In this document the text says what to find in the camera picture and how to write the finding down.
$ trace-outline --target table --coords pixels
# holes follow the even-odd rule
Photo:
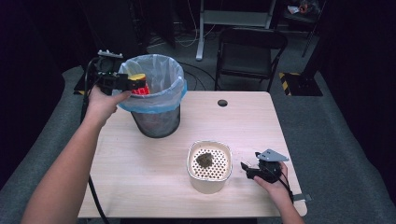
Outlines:
[[[204,0],[201,0],[199,20],[199,42],[196,61],[201,61],[204,54],[204,24],[259,26],[268,29],[274,12],[276,0],[271,0],[268,12],[243,12],[243,11],[220,11],[205,10]]]
[[[219,106],[218,100],[226,100]],[[178,129],[148,138],[127,111],[119,108],[100,133],[92,180],[108,217],[276,217],[264,189],[247,179],[240,162],[257,164],[255,152],[271,148],[290,158],[276,111],[263,91],[188,91]],[[190,183],[187,156],[198,140],[220,141],[233,153],[233,170],[223,189],[202,194]],[[289,182],[301,193],[292,160]],[[304,201],[294,203],[301,216]],[[90,189],[79,217],[99,217]]]

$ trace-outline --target chair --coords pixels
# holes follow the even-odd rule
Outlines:
[[[231,27],[219,35],[215,91],[220,75],[269,79],[267,91],[288,39],[278,31],[253,27]]]
[[[309,44],[311,43],[312,36],[317,31],[318,22],[321,18],[323,9],[326,6],[326,2],[327,2],[327,0],[323,1],[323,4],[320,7],[320,12],[317,15],[303,15],[299,12],[291,14],[286,5],[285,5],[285,8],[283,9],[283,11],[281,12],[282,13],[281,18],[283,18],[285,21],[293,22],[293,23],[308,27],[310,29],[308,36],[307,36],[308,41],[306,42],[302,57],[305,56],[306,51],[308,50]]]

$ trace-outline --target white container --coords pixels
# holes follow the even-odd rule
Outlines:
[[[204,168],[197,158],[205,153],[212,154],[212,165]],[[201,193],[216,193],[224,187],[233,169],[230,148],[215,141],[198,141],[192,144],[187,158],[187,171],[192,186]]]

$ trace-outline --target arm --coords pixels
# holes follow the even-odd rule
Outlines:
[[[287,183],[285,176],[288,176],[288,167],[283,162],[281,162],[280,165],[282,173],[284,174],[281,176],[281,179]],[[277,210],[279,210],[280,216],[282,217],[282,222],[284,224],[304,223],[303,219],[300,217],[300,214],[298,214],[293,203],[291,202],[288,191],[280,183],[280,181],[270,184],[258,176],[254,176],[254,181],[256,181],[256,183],[268,191],[271,199],[275,203]]]
[[[73,223],[84,199],[99,132],[130,96],[106,96],[92,89],[85,119],[33,193],[21,223]]]

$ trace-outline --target gray trash can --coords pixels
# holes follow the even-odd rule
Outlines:
[[[180,123],[180,102],[187,92],[187,82],[180,64],[170,57],[148,54],[127,60],[120,73],[146,75],[149,94],[132,94],[120,103],[130,111],[140,132],[147,137],[162,138],[173,133]]]

